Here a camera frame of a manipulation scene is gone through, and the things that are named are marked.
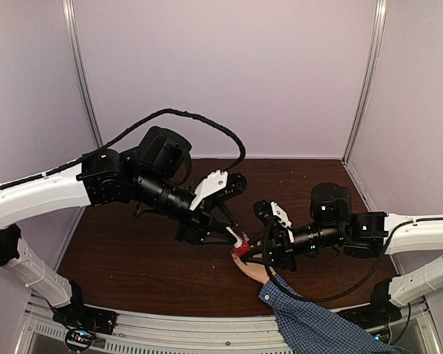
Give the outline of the red nail polish bottle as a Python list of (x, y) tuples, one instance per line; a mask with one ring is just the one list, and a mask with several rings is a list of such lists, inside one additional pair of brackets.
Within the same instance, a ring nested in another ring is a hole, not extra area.
[(241, 243), (237, 243), (234, 247), (233, 247), (233, 253), (236, 254), (239, 257), (244, 256), (247, 252), (249, 252), (252, 249), (251, 245), (246, 242), (243, 241)]

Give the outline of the white nail polish cap brush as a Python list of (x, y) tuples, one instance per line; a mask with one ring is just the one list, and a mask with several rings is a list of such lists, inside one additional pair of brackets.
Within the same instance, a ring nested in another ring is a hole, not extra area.
[(225, 229), (230, 236), (233, 247), (236, 249), (240, 248), (243, 245), (244, 240), (238, 236), (230, 226), (226, 226)]

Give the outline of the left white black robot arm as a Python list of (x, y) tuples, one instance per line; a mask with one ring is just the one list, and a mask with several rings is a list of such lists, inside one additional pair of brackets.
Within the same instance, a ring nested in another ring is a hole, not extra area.
[(75, 327), (91, 321), (79, 287), (53, 271), (28, 246), (20, 221), (74, 207), (136, 201), (140, 212), (164, 215), (179, 224), (177, 239), (202, 245), (209, 237), (235, 249), (244, 245), (226, 200), (243, 193), (245, 177), (216, 170), (194, 189), (174, 181), (191, 169), (191, 144), (167, 128), (150, 128), (138, 146), (118, 153), (103, 149), (54, 172), (0, 184), (0, 267), (14, 273)]

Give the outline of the blue checked shirt forearm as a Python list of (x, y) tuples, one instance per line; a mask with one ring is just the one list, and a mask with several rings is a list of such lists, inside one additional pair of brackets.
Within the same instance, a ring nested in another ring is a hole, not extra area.
[(311, 302), (287, 296), (263, 273), (258, 298), (273, 309), (278, 330), (294, 353), (406, 353)]

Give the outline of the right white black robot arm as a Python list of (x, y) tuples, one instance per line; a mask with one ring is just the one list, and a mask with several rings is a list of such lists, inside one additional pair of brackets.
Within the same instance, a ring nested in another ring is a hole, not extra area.
[[(344, 254), (360, 259), (408, 251), (442, 251), (443, 215), (407, 216), (387, 212), (353, 213), (346, 187), (324, 182), (310, 195), (312, 222), (295, 228), (287, 213), (275, 202), (259, 201), (253, 209), (264, 225), (264, 234), (238, 249), (244, 262), (295, 271), (300, 254), (340, 247)], [(374, 286), (364, 309), (369, 325), (380, 325), (392, 313), (415, 299), (443, 288), (443, 254), (405, 275)]]

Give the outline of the pale hand with long nails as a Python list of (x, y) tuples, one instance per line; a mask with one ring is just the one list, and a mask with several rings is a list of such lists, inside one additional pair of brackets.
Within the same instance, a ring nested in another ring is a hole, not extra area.
[(257, 263), (244, 263), (237, 254), (232, 253), (231, 257), (241, 272), (250, 279), (266, 285), (269, 282), (269, 275), (265, 267)]

